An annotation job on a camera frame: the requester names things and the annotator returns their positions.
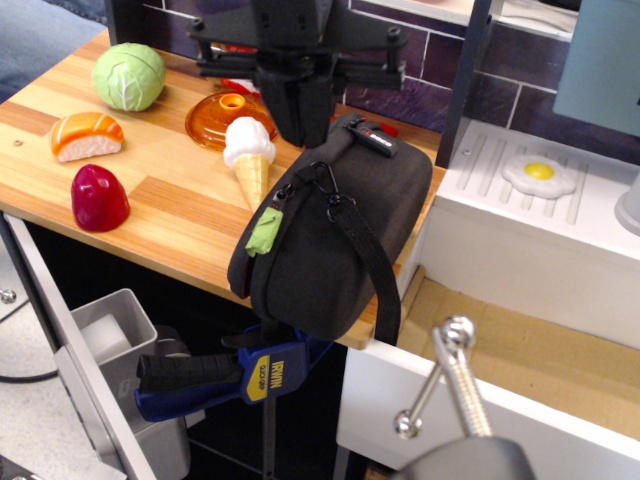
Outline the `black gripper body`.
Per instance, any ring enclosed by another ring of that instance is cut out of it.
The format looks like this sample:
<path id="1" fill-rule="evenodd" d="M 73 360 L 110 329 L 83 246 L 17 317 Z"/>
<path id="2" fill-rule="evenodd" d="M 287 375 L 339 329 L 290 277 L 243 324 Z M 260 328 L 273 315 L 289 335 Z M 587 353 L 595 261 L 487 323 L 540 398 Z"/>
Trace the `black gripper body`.
<path id="1" fill-rule="evenodd" d="M 399 90 L 408 34 L 401 27 L 354 12 L 338 1 L 251 1 L 191 21 L 188 35 L 200 50 L 201 74 L 217 77 L 237 63 L 289 81 L 328 77 L 335 92 L 348 86 Z M 216 43 L 254 53 L 213 55 Z"/>

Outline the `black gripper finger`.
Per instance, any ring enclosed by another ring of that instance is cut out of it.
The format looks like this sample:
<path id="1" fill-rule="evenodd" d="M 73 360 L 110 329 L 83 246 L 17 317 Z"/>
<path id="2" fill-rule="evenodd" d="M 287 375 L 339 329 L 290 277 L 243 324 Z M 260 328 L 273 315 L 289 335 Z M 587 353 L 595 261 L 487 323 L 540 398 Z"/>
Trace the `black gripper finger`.
<path id="1" fill-rule="evenodd" d="M 257 84 L 280 135 L 289 143 L 302 147 L 305 135 L 300 120 L 296 83 L 273 72 L 259 72 Z"/>
<path id="2" fill-rule="evenodd" d="M 300 85 L 303 145 L 314 148 L 326 142 L 336 98 L 328 77 L 312 76 Z"/>

